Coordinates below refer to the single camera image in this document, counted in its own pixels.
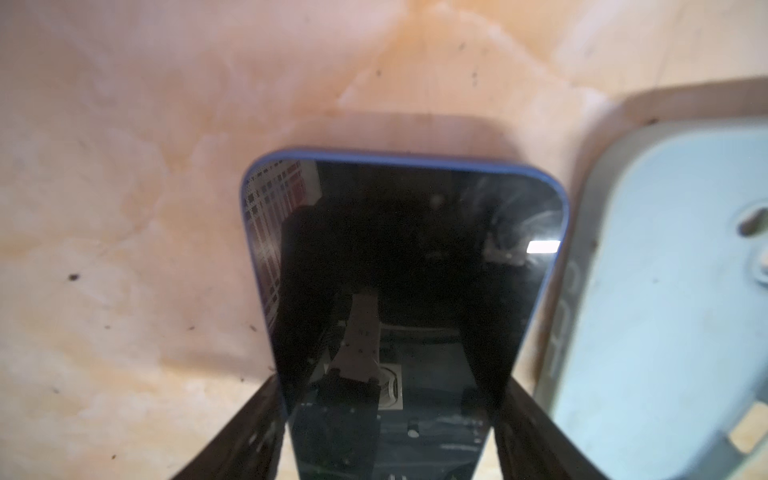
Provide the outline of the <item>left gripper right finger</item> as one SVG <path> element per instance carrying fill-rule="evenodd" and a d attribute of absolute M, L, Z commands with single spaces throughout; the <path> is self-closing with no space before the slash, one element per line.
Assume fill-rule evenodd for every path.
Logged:
<path fill-rule="evenodd" d="M 493 428 L 505 480 L 606 480 L 515 379 Z"/>

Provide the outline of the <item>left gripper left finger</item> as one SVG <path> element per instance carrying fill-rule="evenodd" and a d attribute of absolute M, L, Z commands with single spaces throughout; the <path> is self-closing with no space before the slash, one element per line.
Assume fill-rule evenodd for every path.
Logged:
<path fill-rule="evenodd" d="M 273 374 L 173 479 L 274 479 L 285 423 L 280 383 Z"/>

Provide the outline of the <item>blue case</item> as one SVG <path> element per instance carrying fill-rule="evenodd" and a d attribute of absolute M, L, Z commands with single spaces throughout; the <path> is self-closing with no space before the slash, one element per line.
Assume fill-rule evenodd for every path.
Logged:
<path fill-rule="evenodd" d="M 767 400 L 767 121 L 666 122 L 582 190 L 536 401 L 611 479 L 731 479 Z"/>

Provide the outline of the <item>black phone horizontal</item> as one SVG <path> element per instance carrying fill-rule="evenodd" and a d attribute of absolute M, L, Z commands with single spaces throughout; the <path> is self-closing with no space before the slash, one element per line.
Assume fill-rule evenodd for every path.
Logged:
<path fill-rule="evenodd" d="M 240 193 L 301 479 L 469 479 L 569 216 L 527 166 L 293 149 Z"/>

